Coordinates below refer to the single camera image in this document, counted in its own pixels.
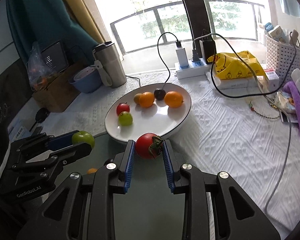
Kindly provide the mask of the green apple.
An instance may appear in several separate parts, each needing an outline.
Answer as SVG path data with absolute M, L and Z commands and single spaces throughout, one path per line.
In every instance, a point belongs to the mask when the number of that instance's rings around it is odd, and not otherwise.
M 79 131 L 73 134 L 71 138 L 72 144 L 79 144 L 85 142 L 91 146 L 93 149 L 95 147 L 95 138 L 86 131 Z

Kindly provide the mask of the small green fruit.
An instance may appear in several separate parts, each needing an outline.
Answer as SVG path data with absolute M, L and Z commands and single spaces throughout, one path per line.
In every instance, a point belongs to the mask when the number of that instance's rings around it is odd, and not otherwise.
M 133 123 L 133 117 L 129 112 L 123 111 L 119 114 L 118 121 L 120 126 L 130 126 Z

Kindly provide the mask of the small red tomato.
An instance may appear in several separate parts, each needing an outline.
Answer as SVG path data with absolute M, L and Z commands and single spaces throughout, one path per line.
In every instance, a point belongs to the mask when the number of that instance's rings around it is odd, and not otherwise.
M 117 116 L 119 116 L 122 112 L 130 112 L 130 106 L 127 103 L 119 103 L 116 108 Z

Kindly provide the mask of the red tomato with stem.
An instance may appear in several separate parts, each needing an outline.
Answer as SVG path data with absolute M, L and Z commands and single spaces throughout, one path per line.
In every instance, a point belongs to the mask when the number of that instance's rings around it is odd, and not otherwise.
M 154 133 L 143 134 L 135 143 L 135 152 L 143 159 L 155 159 L 162 153 L 163 141 Z

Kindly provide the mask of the yellowish small fruit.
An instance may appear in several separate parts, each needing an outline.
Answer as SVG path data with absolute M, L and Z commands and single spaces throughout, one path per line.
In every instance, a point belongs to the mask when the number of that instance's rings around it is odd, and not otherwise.
M 140 96 L 142 96 L 141 93 L 137 93 L 134 95 L 134 102 L 138 105 L 139 104 L 139 100 L 140 100 Z

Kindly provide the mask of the small orange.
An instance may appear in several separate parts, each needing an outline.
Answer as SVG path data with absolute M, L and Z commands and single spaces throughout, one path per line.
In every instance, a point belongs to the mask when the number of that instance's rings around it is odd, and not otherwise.
M 139 105 L 142 108 L 149 108 L 153 105 L 154 103 L 154 94 L 151 92 L 144 92 L 140 95 L 139 97 Z

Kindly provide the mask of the large orange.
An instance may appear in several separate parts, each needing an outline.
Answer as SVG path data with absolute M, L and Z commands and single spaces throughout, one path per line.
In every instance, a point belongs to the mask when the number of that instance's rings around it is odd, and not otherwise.
M 171 108 L 179 108 L 183 102 L 183 96 L 176 91 L 169 91 L 164 97 L 164 102 Z

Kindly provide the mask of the dark plum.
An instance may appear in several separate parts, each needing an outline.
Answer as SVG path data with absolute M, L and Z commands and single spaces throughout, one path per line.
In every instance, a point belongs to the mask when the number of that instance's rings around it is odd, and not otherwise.
M 154 91 L 154 97 L 157 101 L 164 100 L 165 95 L 166 95 L 166 92 L 164 89 L 156 89 Z

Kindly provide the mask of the brown cardboard box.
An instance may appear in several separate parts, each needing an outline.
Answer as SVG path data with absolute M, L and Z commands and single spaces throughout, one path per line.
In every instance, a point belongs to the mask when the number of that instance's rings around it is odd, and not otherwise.
M 80 94 L 80 91 L 70 84 L 70 80 L 84 67 L 85 64 L 82 62 L 73 64 L 46 88 L 34 92 L 32 97 L 37 105 L 41 108 L 47 108 L 51 113 L 62 113 L 65 111 Z

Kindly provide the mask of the dark green round tray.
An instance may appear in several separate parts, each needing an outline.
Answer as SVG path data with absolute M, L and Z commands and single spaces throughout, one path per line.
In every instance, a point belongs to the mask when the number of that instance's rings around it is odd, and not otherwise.
M 71 172 L 86 174 L 90 168 L 100 168 L 125 148 L 124 143 L 107 133 L 98 134 L 89 156 L 67 165 L 56 184 Z M 128 192 L 114 195 L 116 239 L 181 239 L 183 217 L 184 195 L 171 193 L 163 158 L 148 160 L 136 156 Z

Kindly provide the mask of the white ceramic plate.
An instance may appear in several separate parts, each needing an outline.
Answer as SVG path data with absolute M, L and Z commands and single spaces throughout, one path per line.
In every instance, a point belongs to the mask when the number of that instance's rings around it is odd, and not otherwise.
M 137 93 L 153 92 L 157 88 L 163 88 L 166 92 L 175 91 L 183 96 L 184 102 L 179 108 L 171 108 L 164 101 L 154 102 L 149 108 L 138 106 L 133 98 Z M 133 122 L 129 126 L 121 126 L 116 113 L 119 103 L 127 103 Z M 104 125 L 106 132 L 119 142 L 137 140 L 141 135 L 151 132 L 168 139 L 179 131 L 186 118 L 189 116 L 192 106 L 190 94 L 183 87 L 172 83 L 153 83 L 139 87 L 119 98 L 108 110 Z

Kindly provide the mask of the white power strip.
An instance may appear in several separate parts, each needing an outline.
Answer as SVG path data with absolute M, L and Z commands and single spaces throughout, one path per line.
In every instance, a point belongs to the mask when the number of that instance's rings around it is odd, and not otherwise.
M 179 80 L 205 75 L 211 68 L 211 64 L 207 64 L 203 58 L 197 62 L 189 60 L 188 63 L 189 66 L 186 68 L 181 68 L 178 62 L 174 64 L 175 75 Z

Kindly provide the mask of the small white red box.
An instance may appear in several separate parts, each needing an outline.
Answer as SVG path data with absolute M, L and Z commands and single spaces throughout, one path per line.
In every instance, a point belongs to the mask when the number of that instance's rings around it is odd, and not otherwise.
M 272 68 L 267 68 L 264 70 L 265 73 L 265 82 L 267 85 L 267 89 L 272 92 L 279 88 L 280 78 Z

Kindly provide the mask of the yellow curtain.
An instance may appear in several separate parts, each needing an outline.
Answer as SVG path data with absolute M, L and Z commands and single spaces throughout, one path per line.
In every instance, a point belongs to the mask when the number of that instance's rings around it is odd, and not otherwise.
M 71 17 L 98 43 L 110 41 L 95 0 L 63 0 Z

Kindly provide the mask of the balcony railing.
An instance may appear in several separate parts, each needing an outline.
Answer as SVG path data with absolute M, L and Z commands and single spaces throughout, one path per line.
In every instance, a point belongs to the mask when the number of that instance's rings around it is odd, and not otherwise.
M 258 41 L 265 6 L 243 0 L 204 0 L 212 32 L 225 38 Z M 125 16 L 110 24 L 121 54 L 154 47 L 164 32 L 176 33 L 183 41 L 192 38 L 181 1 L 170 2 Z

